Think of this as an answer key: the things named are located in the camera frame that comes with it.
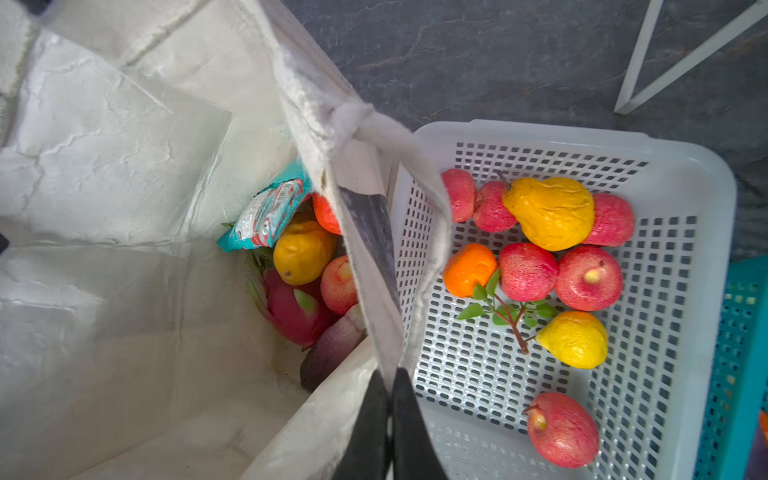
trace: white metal frame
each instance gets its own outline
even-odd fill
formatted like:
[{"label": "white metal frame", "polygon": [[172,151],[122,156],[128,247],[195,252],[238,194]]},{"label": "white metal frame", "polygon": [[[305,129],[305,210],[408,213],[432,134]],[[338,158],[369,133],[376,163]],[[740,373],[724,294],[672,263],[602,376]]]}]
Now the white metal frame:
[{"label": "white metal frame", "polygon": [[630,58],[629,67],[627,67],[627,74],[624,76],[624,83],[621,84],[619,98],[616,100],[614,112],[618,114],[626,115],[632,112],[670,83],[683,76],[691,68],[701,63],[702,60],[722,48],[723,45],[768,15],[768,0],[757,0],[752,6],[742,12],[741,15],[737,16],[728,25],[722,27],[715,35],[709,37],[698,48],[686,55],[685,58],[677,62],[672,68],[665,71],[659,78],[652,81],[633,97],[632,94],[637,83],[637,77],[640,75],[640,69],[645,61],[650,38],[654,34],[656,20],[659,18],[659,12],[661,12],[661,5],[663,3],[664,0],[650,0],[648,10],[645,12],[645,19],[640,28],[640,34],[637,36],[637,43],[634,45],[632,58]]}]

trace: green leaf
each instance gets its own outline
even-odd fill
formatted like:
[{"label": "green leaf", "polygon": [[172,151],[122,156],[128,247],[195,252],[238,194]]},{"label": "green leaf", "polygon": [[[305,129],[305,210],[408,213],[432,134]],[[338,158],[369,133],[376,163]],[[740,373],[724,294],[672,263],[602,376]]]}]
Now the green leaf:
[{"label": "green leaf", "polygon": [[523,323],[531,328],[535,328],[538,325],[536,319],[528,315],[523,316]]},{"label": "green leaf", "polygon": [[259,312],[264,315],[264,318],[270,318],[272,314],[267,309],[264,301],[262,300],[262,296],[259,294],[259,290],[256,288],[256,285],[251,280],[248,280],[248,291],[250,292],[250,297],[253,299],[253,303],[256,304],[256,308],[259,310]]},{"label": "green leaf", "polygon": [[485,313],[485,309],[483,309],[482,305],[479,303],[470,303],[467,305],[465,309],[463,309],[459,314],[456,316],[457,320],[466,320],[475,318],[476,316],[480,316],[483,313]]},{"label": "green leaf", "polygon": [[485,291],[485,287],[481,284],[475,285],[475,291],[472,292],[472,298],[475,300],[485,300],[488,298],[488,293]]},{"label": "green leaf", "polygon": [[304,311],[304,315],[306,315],[307,318],[310,318],[317,313],[317,300],[315,300],[313,296],[295,288],[293,289],[293,298],[296,299],[296,303],[299,304],[299,307]]},{"label": "green leaf", "polygon": [[253,266],[259,273],[264,273],[264,270],[269,269],[274,262],[272,261],[273,251],[269,247],[259,247],[250,251],[253,258]]},{"label": "green leaf", "polygon": [[[503,305],[501,305],[499,308],[497,308],[496,311],[499,312],[502,316],[507,316],[507,309],[504,308]],[[520,309],[515,309],[515,308],[510,306],[509,307],[509,315],[510,315],[511,318],[509,318],[509,317],[508,318],[511,321],[514,322],[515,319],[518,318],[518,313],[520,313]],[[496,325],[506,325],[506,326],[509,326],[509,323],[506,320],[498,318],[498,316],[496,316],[496,315],[493,316],[493,323],[495,323]]]},{"label": "green leaf", "polygon": [[491,321],[493,322],[493,324],[494,324],[494,325],[503,325],[503,326],[509,326],[509,323],[507,323],[507,321],[506,321],[506,320],[502,319],[502,318],[501,318],[500,316],[498,316],[498,315],[494,315],[494,316],[491,318]]},{"label": "green leaf", "polygon": [[496,271],[491,275],[491,278],[488,279],[488,283],[485,284],[485,291],[488,292],[488,296],[491,298],[496,295],[496,286],[498,285],[498,278],[502,274],[502,269],[497,268]]},{"label": "green leaf", "polygon": [[251,277],[251,279],[248,281],[253,284],[253,288],[256,289],[256,292],[259,294],[259,298],[261,298],[262,303],[266,305],[267,295],[266,295],[266,281],[264,281],[264,277],[261,275],[255,275]]},{"label": "green leaf", "polygon": [[542,303],[541,305],[536,306],[536,315],[538,315],[539,318],[552,318],[557,314],[558,311],[549,303]]}]

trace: teal snack wrapper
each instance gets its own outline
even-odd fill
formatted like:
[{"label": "teal snack wrapper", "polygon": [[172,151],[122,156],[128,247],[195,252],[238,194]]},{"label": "teal snack wrapper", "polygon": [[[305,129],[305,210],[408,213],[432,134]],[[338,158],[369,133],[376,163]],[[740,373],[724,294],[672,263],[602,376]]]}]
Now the teal snack wrapper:
[{"label": "teal snack wrapper", "polygon": [[299,205],[312,192],[300,158],[294,159],[243,209],[216,244],[225,252],[274,247]]}]

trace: teal plastic basket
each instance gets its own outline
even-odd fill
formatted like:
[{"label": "teal plastic basket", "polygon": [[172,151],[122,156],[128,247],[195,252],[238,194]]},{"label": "teal plastic basket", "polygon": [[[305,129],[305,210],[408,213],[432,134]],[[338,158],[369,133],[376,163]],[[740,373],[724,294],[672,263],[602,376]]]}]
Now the teal plastic basket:
[{"label": "teal plastic basket", "polygon": [[768,257],[728,269],[694,478],[744,477],[760,408],[768,410]]}]

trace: shopping bag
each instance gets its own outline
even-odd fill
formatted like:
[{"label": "shopping bag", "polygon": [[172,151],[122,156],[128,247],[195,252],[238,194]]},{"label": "shopping bag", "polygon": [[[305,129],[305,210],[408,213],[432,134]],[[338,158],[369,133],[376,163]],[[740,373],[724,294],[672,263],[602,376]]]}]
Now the shopping bag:
[{"label": "shopping bag", "polygon": [[[400,164],[445,236],[425,275],[447,254],[434,167],[278,2],[14,15],[27,36],[0,151],[0,476],[323,478],[376,368],[371,340],[385,354],[405,340],[376,335],[402,322],[387,215]],[[296,154],[339,217],[372,334],[309,399],[243,255],[215,245]]]}]

